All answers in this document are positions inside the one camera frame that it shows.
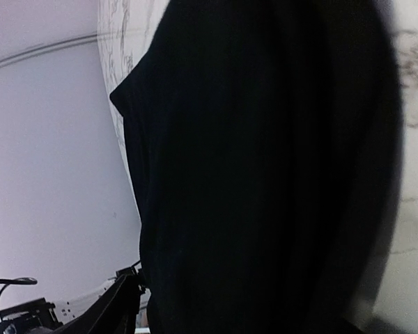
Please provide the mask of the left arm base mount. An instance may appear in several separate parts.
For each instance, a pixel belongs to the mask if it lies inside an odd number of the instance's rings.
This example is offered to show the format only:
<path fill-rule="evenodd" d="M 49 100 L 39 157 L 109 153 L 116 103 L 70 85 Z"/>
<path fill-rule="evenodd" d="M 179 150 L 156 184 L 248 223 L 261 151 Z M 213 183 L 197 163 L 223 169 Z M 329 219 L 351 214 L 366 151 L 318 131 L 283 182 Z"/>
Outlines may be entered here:
<path fill-rule="evenodd" d="M 48 329 L 56 329 L 61 325 L 61 322 L 54 314 L 54 309 L 53 303 L 41 298 L 0 310 L 0 319 L 17 322 L 35 318 L 36 324 Z"/>

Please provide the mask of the black t-shirt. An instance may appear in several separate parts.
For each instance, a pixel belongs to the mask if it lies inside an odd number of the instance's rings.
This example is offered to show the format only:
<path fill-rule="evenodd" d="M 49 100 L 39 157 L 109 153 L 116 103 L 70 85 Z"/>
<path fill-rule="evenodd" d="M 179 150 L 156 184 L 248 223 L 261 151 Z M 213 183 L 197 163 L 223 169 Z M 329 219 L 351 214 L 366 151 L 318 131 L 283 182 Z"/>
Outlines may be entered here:
<path fill-rule="evenodd" d="M 402 111 L 372 1 L 170 1 L 111 93 L 152 333 L 356 333 L 400 191 Z"/>

